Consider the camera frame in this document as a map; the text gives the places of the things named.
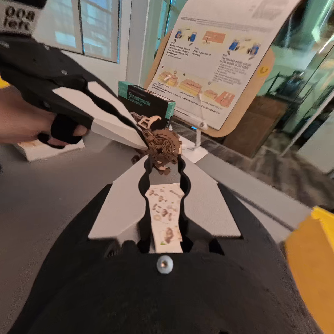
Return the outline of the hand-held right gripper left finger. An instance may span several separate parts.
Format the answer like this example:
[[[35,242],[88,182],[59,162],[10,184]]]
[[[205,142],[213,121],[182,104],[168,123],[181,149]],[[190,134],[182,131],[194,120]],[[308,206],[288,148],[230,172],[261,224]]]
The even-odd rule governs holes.
[[[89,240],[132,240],[140,252],[150,252],[151,216],[145,194],[150,187],[153,162],[144,156],[111,185],[89,232]]]

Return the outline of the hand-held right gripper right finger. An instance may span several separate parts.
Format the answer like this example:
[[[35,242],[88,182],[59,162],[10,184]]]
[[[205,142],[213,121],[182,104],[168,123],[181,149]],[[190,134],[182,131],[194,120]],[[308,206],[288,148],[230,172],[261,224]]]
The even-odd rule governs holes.
[[[182,251],[190,252],[199,241],[209,251],[222,252],[218,241],[239,239],[241,232],[219,188],[221,184],[183,155],[178,156],[178,172],[184,193],[179,215]]]

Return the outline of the white document stand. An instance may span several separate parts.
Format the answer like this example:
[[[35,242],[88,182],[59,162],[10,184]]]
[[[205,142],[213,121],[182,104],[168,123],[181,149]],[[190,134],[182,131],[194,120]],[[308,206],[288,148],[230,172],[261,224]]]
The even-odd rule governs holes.
[[[208,125],[199,116],[188,114],[185,110],[177,107],[174,109],[173,116],[195,128],[195,143],[180,135],[180,140],[182,141],[182,154],[195,164],[208,154],[208,151],[201,147],[201,134],[204,130],[208,129]]]

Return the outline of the white flat box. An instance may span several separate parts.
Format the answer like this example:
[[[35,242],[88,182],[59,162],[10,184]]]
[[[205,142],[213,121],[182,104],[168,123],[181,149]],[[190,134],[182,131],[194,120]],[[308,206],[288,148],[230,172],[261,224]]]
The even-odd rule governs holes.
[[[83,140],[77,144],[69,144],[63,149],[52,148],[39,140],[34,140],[25,143],[13,144],[13,146],[25,157],[29,162],[43,160],[57,156],[65,152],[85,148]]]

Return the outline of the yellow plastic bin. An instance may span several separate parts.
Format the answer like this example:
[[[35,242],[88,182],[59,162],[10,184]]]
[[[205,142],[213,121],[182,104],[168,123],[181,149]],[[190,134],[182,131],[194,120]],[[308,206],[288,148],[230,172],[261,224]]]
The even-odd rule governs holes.
[[[334,215],[313,207],[284,242],[304,304],[323,333],[334,333]]]

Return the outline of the black model kit box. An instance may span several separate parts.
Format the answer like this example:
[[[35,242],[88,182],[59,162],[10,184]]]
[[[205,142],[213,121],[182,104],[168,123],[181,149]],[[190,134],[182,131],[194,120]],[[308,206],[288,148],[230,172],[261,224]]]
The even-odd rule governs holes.
[[[169,128],[176,103],[141,86],[127,81],[119,81],[118,98],[133,115],[160,116],[161,119],[151,125],[152,130]]]

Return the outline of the illustrated instruction booklet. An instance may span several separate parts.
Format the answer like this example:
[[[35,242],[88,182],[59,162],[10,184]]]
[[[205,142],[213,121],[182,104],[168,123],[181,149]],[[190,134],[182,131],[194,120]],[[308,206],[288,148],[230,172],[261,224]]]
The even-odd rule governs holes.
[[[180,183],[151,185],[145,196],[149,202],[155,252],[183,253],[179,218],[184,192]]]

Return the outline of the frosted glass window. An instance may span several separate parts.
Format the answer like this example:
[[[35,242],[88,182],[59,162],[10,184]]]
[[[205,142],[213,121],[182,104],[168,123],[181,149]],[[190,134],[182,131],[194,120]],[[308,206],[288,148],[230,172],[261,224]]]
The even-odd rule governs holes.
[[[64,51],[118,63],[120,2],[49,0],[34,37]]]

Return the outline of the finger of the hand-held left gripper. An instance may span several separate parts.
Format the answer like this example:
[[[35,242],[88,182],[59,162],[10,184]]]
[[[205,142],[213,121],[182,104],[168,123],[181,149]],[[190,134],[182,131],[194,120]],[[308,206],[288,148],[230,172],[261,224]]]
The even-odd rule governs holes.
[[[117,98],[110,95],[107,91],[105,93],[109,95],[111,101],[120,107],[121,113],[117,109],[114,111],[118,115],[109,113],[108,111],[112,111],[114,106],[109,101],[92,94],[90,90],[84,93],[79,90],[60,87],[54,89],[53,92],[89,116],[92,116],[91,132],[136,149],[148,149],[142,132],[137,127],[130,113]]]
[[[114,116],[124,125],[140,131],[130,112],[108,87],[104,87],[97,81],[88,81],[86,95],[103,110],[103,119],[106,120],[107,115],[109,118]]]

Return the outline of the wooden gear model assembly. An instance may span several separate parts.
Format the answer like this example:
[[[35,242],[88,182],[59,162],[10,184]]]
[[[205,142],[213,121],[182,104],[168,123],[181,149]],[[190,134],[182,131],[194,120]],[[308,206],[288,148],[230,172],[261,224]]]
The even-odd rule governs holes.
[[[145,155],[150,155],[159,174],[168,175],[171,168],[166,165],[177,164],[178,156],[182,153],[180,137],[169,127],[161,127],[165,125],[165,121],[159,115],[147,117],[135,112],[131,112],[130,115],[140,127],[148,146],[147,149],[136,149],[138,154],[132,157],[132,164],[136,164]]]

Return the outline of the printed instruction sheet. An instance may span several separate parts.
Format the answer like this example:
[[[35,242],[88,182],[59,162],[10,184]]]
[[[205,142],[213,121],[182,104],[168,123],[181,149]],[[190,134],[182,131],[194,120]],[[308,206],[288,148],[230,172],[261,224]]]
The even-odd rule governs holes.
[[[220,130],[298,3],[187,1],[149,88],[191,121]]]

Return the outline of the brown cardboard box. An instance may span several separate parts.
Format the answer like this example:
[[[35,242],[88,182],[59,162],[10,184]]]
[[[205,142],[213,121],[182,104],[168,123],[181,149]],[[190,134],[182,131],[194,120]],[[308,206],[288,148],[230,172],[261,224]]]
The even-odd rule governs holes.
[[[285,114],[288,103],[269,96],[257,96],[236,128],[223,140],[223,146],[253,158]]]

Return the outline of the person's left hand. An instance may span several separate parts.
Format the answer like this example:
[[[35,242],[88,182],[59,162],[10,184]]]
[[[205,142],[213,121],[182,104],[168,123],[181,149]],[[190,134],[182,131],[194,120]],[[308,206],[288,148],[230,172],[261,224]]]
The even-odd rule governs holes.
[[[51,136],[56,114],[44,111],[23,100],[19,90],[8,86],[0,90],[0,143],[16,144],[37,140],[39,133],[49,135],[48,143],[66,146],[68,143]]]

